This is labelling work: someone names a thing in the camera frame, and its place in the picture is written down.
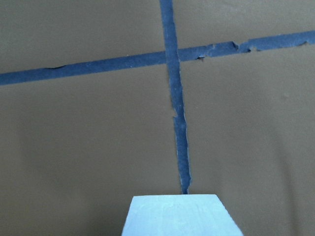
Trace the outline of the light blue block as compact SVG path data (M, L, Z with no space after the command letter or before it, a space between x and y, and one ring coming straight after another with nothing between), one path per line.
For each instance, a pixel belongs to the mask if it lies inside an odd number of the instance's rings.
M241 236L215 194L146 195L132 198L124 236Z

